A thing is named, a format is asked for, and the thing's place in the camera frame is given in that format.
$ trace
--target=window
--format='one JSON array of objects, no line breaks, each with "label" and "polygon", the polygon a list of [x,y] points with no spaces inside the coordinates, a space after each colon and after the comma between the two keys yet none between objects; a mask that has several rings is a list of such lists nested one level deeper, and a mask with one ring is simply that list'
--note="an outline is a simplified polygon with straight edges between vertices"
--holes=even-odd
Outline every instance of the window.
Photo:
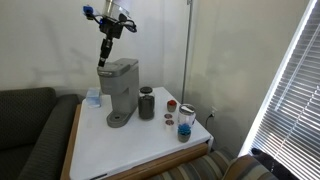
[{"label": "window", "polygon": [[239,156],[256,147],[320,179],[320,2],[310,1]]}]

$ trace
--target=gray coffee maker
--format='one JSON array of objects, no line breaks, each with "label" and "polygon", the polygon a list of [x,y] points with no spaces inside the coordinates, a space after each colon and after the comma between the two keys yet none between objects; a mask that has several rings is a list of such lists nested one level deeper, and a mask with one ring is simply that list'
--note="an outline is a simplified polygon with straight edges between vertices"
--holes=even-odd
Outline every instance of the gray coffee maker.
[{"label": "gray coffee maker", "polygon": [[139,66],[138,60],[122,58],[98,67],[101,91],[111,95],[113,111],[107,122],[112,128],[127,124],[138,105]]}]

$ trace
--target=white wall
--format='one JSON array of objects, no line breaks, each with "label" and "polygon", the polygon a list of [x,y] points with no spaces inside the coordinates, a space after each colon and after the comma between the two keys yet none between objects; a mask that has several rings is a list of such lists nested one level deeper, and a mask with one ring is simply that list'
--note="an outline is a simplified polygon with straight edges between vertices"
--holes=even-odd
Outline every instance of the white wall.
[{"label": "white wall", "polygon": [[307,0],[198,0],[195,44],[187,73],[185,102],[217,146],[238,154]]},{"label": "white wall", "polygon": [[[177,99],[188,25],[182,2],[133,0],[138,33],[124,29],[109,57],[139,59],[140,86],[165,86]],[[51,86],[60,94],[84,95],[88,87],[99,86],[96,67],[104,34],[82,15],[86,4],[102,10],[104,0],[2,1],[0,88]]]}]

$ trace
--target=table top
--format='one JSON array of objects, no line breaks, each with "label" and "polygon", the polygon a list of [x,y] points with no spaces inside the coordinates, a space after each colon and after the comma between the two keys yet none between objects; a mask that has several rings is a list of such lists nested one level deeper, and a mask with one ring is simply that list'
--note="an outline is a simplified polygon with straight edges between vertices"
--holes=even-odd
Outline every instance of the table top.
[{"label": "table top", "polygon": [[211,134],[195,121],[188,142],[177,137],[178,107],[170,113],[175,122],[173,131],[165,128],[164,114],[167,101],[174,99],[163,87],[153,88],[155,116],[145,121],[139,118],[138,109],[121,128],[111,128],[106,117],[112,111],[109,95],[101,96],[100,108],[89,108],[82,102],[77,137],[72,157],[70,178],[92,179],[109,177],[134,166],[195,146],[210,139]]}]

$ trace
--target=dark canister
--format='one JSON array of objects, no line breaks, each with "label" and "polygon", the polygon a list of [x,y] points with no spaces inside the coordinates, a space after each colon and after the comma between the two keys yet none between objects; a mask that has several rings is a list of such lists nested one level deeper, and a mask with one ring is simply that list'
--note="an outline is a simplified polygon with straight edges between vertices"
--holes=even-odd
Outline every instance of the dark canister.
[{"label": "dark canister", "polygon": [[138,109],[141,119],[150,120],[154,116],[155,97],[151,87],[140,89]]}]

